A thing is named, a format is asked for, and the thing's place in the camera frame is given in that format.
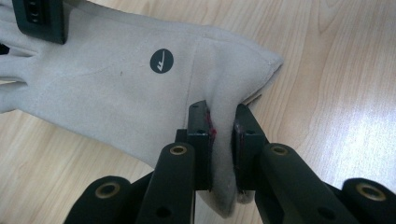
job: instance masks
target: glove finger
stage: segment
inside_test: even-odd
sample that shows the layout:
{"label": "glove finger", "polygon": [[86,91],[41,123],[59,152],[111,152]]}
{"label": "glove finger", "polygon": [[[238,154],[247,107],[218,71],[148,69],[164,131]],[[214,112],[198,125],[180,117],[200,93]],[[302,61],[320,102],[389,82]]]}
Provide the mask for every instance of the glove finger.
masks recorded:
{"label": "glove finger", "polygon": [[0,80],[29,83],[32,77],[33,58],[0,55]]}
{"label": "glove finger", "polygon": [[0,85],[0,113],[17,109],[27,85],[24,82],[11,82]]}
{"label": "glove finger", "polygon": [[13,9],[12,0],[0,0],[0,6],[8,7]]}
{"label": "glove finger", "polygon": [[37,55],[38,49],[42,45],[36,39],[21,33],[17,23],[9,21],[0,21],[0,43],[26,55]]}
{"label": "glove finger", "polygon": [[0,4],[0,21],[16,23],[17,19],[15,18],[14,10],[10,7]]}

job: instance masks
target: glove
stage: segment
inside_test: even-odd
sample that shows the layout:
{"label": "glove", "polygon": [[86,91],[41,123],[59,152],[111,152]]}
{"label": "glove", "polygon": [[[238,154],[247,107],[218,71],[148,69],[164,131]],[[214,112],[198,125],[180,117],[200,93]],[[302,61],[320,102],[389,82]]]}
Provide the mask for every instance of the glove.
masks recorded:
{"label": "glove", "polygon": [[23,35],[11,0],[0,0],[0,112],[14,109],[119,148],[154,167],[206,100],[217,136],[206,202],[223,217],[237,195],[231,135],[238,104],[282,59],[238,35],[65,0],[67,42]]}

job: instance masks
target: wood grain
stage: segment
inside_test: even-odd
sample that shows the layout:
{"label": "wood grain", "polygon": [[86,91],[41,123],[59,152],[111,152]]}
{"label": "wood grain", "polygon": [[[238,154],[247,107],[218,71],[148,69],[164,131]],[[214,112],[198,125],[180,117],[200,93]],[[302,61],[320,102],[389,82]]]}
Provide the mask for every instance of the wood grain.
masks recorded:
{"label": "wood grain", "polygon": [[[254,114],[272,142],[294,147],[324,181],[351,177],[396,191],[396,2],[97,0],[166,21],[214,25],[285,63]],[[62,223],[95,179],[151,170],[115,148],[14,111],[0,116],[0,223]],[[261,223],[254,203],[222,219],[202,202],[197,223]]]}

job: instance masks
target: circular logo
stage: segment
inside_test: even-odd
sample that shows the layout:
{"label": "circular logo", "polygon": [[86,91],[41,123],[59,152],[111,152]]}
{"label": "circular logo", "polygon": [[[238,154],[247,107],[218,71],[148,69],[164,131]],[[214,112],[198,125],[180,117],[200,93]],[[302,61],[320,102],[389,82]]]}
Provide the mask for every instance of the circular logo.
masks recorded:
{"label": "circular logo", "polygon": [[168,72],[173,66],[174,58],[168,49],[159,49],[151,57],[149,65],[151,69],[159,74]]}

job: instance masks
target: circular hole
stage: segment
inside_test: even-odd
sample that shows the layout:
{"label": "circular hole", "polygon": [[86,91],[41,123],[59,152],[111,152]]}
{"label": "circular hole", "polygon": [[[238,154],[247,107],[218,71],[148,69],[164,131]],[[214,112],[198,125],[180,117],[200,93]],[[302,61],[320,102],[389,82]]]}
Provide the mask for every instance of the circular hole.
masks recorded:
{"label": "circular hole", "polygon": [[102,189],[101,189],[101,193],[102,194],[110,194],[111,192],[113,192],[114,190],[116,189],[116,187],[114,186],[114,185],[107,185],[107,186],[104,186]]}
{"label": "circular hole", "polygon": [[182,154],[186,153],[187,149],[185,147],[182,147],[182,146],[177,146],[177,147],[172,147],[170,149],[170,151],[171,151],[172,154],[178,156],[178,155],[182,155]]}
{"label": "circular hole", "polygon": [[331,209],[327,208],[327,207],[319,207],[318,208],[318,213],[329,220],[335,220],[335,213],[334,211],[332,211]]}
{"label": "circular hole", "polygon": [[366,183],[359,183],[356,186],[356,189],[358,190],[359,194],[373,201],[382,202],[387,199],[387,196],[385,196],[384,192]]}
{"label": "circular hole", "polygon": [[38,7],[35,3],[29,5],[29,12],[32,16],[38,16]]}
{"label": "circular hole", "polygon": [[172,216],[172,212],[168,208],[160,207],[159,209],[157,209],[157,217],[166,218],[170,216]]}
{"label": "circular hole", "polygon": [[96,189],[95,195],[100,199],[111,198],[120,191],[120,185],[116,182],[109,182]]}
{"label": "circular hole", "polygon": [[279,156],[284,156],[284,155],[288,154],[288,150],[283,147],[272,147],[271,149],[275,154],[277,154]]}

